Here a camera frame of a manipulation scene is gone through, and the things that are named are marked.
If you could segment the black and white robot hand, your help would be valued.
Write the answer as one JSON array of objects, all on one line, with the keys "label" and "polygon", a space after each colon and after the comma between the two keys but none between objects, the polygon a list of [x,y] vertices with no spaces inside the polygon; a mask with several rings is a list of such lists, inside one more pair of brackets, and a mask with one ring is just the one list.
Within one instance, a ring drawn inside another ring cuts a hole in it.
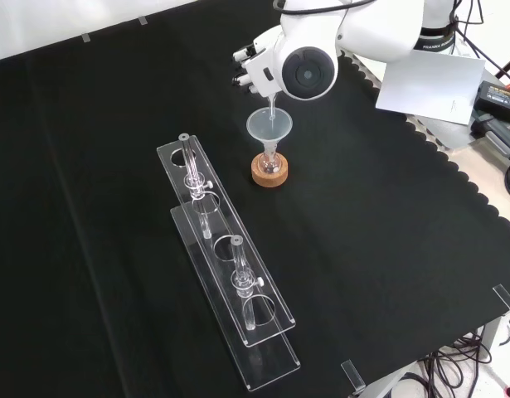
[{"label": "black and white robot hand", "polygon": [[233,79],[233,85],[247,87],[250,93],[263,98],[282,90],[273,68],[274,47],[282,32],[280,25],[272,27],[233,54],[234,62],[240,66],[240,74]]}]

